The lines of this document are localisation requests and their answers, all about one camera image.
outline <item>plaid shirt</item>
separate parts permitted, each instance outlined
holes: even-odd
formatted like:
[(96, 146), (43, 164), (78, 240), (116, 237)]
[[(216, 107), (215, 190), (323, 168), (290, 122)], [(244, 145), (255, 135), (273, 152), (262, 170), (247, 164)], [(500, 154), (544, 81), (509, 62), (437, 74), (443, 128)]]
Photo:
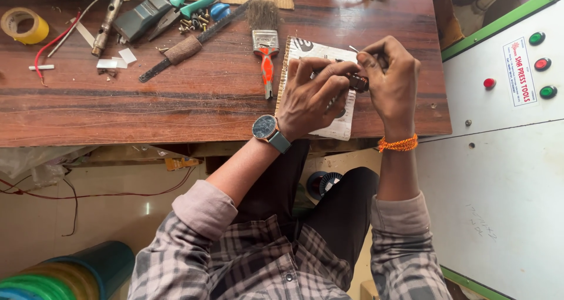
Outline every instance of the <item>plaid shirt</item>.
[[(312, 228), (290, 243), (276, 216), (229, 225), (236, 214), (227, 195), (196, 181), (137, 254), (128, 299), (349, 299), (349, 263)], [(451, 299), (429, 223), (422, 194), (373, 200), (371, 269), (382, 299)]]

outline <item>hand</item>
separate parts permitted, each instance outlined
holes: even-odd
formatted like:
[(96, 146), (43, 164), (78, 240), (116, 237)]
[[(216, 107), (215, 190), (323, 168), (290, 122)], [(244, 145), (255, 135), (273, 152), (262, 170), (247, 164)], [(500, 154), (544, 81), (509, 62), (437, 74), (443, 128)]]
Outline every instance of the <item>hand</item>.
[[(315, 79), (314, 69), (324, 68)], [(288, 82), (276, 117), (278, 128), (292, 142), (306, 134), (331, 125), (345, 108), (349, 80), (343, 75), (357, 73), (354, 62), (334, 63), (329, 59), (301, 58), (288, 63)], [(339, 96), (331, 104), (333, 97)]]
[(368, 74), (370, 98), (384, 122), (386, 141), (412, 138), (419, 60), (392, 36), (362, 49), (356, 58)]

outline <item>person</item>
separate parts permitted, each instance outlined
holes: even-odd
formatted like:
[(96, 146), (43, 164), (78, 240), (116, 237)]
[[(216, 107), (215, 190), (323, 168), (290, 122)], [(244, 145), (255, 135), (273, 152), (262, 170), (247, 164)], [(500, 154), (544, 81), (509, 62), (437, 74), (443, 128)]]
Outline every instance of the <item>person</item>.
[[(381, 299), (451, 299), (417, 183), (421, 64), (391, 36), (356, 57), (362, 67), (289, 61), (276, 119), (257, 120), (255, 138), (173, 202), (151, 245), (137, 254), (128, 299), (346, 299), (370, 223), (370, 268)], [(381, 148), (410, 146), (383, 150), (379, 178), (364, 167), (348, 171), (296, 220), (292, 204), (309, 145), (301, 138), (331, 124), (345, 107), (344, 75), (362, 68), (384, 122)]]

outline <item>pliers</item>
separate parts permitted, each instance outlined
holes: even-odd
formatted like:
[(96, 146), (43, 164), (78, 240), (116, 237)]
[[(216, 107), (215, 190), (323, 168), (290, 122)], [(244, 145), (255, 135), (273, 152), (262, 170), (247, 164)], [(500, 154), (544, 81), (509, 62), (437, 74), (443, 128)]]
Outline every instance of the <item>pliers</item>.
[(165, 32), (170, 26), (175, 24), (181, 15), (184, 15), (186, 19), (190, 19), (190, 16), (193, 12), (198, 9), (206, 8), (214, 2), (214, 0), (198, 0), (189, 5), (186, 5), (180, 8), (184, 4), (185, 0), (171, 0), (170, 3), (173, 5), (173, 8), (169, 10), (159, 21), (157, 27), (153, 31), (153, 33), (149, 36), (149, 41), (153, 40), (161, 33)]

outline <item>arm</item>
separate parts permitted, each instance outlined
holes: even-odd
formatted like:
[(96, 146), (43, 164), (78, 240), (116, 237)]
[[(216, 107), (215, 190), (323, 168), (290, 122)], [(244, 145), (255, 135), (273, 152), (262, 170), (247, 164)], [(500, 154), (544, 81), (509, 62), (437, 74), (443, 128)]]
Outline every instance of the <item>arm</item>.
[[(366, 47), (357, 58), (368, 73), (370, 97), (384, 122), (386, 141), (413, 137), (421, 63), (393, 37)], [(451, 299), (433, 249), (414, 150), (384, 150), (371, 218), (370, 267), (380, 297)]]
[[(310, 79), (313, 69), (323, 71)], [(327, 127), (345, 107), (349, 87), (345, 73), (357, 72), (352, 62), (328, 59), (291, 60), (288, 85), (278, 109), (280, 132), (292, 142)], [(173, 202), (150, 246), (137, 254), (128, 299), (207, 299), (209, 248), (237, 215), (236, 207), (247, 191), (280, 155), (270, 144), (251, 139), (208, 180), (198, 180)]]

